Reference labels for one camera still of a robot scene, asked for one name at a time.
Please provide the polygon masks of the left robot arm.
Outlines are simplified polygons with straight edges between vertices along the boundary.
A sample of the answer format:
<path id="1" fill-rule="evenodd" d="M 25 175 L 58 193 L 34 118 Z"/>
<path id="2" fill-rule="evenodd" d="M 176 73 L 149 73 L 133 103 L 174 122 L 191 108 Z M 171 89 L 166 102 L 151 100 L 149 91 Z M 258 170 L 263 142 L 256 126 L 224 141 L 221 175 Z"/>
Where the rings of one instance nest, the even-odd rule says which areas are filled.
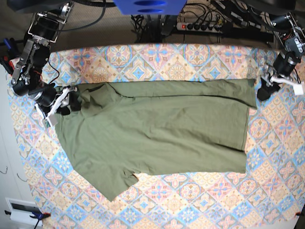
<path id="1" fill-rule="evenodd" d="M 305 55 L 305 33 L 295 16 L 305 17 L 297 11 L 295 0 L 245 0 L 247 12 L 274 36 L 283 46 L 272 65 L 268 64 L 261 75 L 261 87 L 257 91 L 259 101 L 268 100 L 280 89 L 280 84 L 293 87 L 294 95 L 305 94 L 305 83 L 291 76 Z"/>

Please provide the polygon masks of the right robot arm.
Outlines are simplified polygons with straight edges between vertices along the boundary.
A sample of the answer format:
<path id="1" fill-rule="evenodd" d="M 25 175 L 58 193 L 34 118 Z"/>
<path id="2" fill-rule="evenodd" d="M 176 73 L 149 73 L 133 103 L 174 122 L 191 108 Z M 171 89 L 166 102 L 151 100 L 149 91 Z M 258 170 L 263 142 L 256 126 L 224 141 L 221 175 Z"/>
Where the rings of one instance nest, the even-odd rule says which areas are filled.
<path id="1" fill-rule="evenodd" d="M 72 1 L 49 2 L 42 12 L 33 14 L 23 52 L 12 73 L 13 92 L 32 99 L 43 119 L 81 109 L 76 86 L 57 87 L 53 80 L 46 83 L 42 79 L 42 69 L 50 62 L 51 45 L 57 41 L 73 6 Z"/>

